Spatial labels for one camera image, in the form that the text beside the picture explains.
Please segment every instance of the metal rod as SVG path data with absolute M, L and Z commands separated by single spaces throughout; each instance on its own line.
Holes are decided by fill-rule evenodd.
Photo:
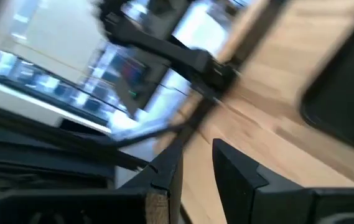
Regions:
M 115 148 L 130 146 L 132 144 L 141 142 L 145 139 L 161 136 L 169 131 L 178 132 L 182 128 L 184 128 L 185 126 L 186 126 L 186 122 L 181 123 L 181 124 L 177 124 L 177 125 L 173 125 L 173 126 L 167 126 L 167 127 L 162 128 L 160 130 L 153 131 L 153 132 L 147 133 L 147 134 L 143 134 L 142 136 L 138 136 L 138 137 L 131 138 L 131 139 L 123 139 L 121 141 L 114 142 L 114 143 L 110 144 L 110 146 L 115 147 Z

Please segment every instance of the wood grain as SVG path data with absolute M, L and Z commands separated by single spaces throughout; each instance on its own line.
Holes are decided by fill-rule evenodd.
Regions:
M 236 54 L 267 1 L 257 1 L 236 18 L 218 60 Z M 288 2 L 232 91 L 185 150 L 182 203 L 194 223 L 226 223 L 213 174 L 213 138 L 304 187 L 354 187 L 354 148 L 306 125 L 297 109 L 305 89 L 353 29 L 352 0 Z M 200 96 L 191 95 L 175 119 L 195 108 Z M 158 149 L 171 137 L 160 139 Z
M 149 193 L 145 198 L 145 217 L 148 224 L 168 224 L 170 219 L 167 196 Z

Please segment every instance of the light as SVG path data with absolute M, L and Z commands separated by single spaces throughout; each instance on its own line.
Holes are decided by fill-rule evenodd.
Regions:
M 19 35 L 19 34 L 16 34 L 16 33 L 12 33 L 11 35 L 16 37 L 16 38 L 18 38 L 18 39 L 26 40 L 25 36 L 22 36 L 22 35 Z
M 25 65 L 33 65 L 33 63 L 26 62 L 26 61 L 22 61 L 22 64 L 25 64 Z
M 23 23 L 27 23 L 29 21 L 29 18 L 27 18 L 25 16 L 21 16 L 18 13 L 14 15 L 14 19 L 19 22 L 23 22 Z

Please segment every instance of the wooden surface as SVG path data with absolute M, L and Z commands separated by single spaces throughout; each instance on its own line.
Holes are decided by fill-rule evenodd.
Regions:
M 169 199 L 165 195 L 149 193 L 145 198 L 145 217 L 148 224 L 169 223 Z
M 218 59 L 231 57 L 268 0 L 238 16 Z M 193 223 L 226 223 L 213 174 L 212 139 L 222 138 L 305 187 L 354 187 L 354 148 L 310 128 L 297 105 L 354 29 L 354 0 L 291 0 L 240 70 L 240 80 L 203 122 L 184 154 L 182 203 Z M 192 93 L 174 122 L 200 99 Z M 160 151 L 172 135 L 159 140 Z

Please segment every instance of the black clamp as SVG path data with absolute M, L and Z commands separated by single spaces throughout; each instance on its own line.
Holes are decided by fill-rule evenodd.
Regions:
M 99 19 L 110 42 L 123 47 L 133 45 L 169 60 L 170 68 L 190 81 L 203 95 L 217 97 L 230 86 L 236 77 L 236 65 L 218 63 L 206 50 L 189 49 L 178 40 L 160 40 L 141 31 L 120 10 L 126 2 L 112 0 L 98 6 Z

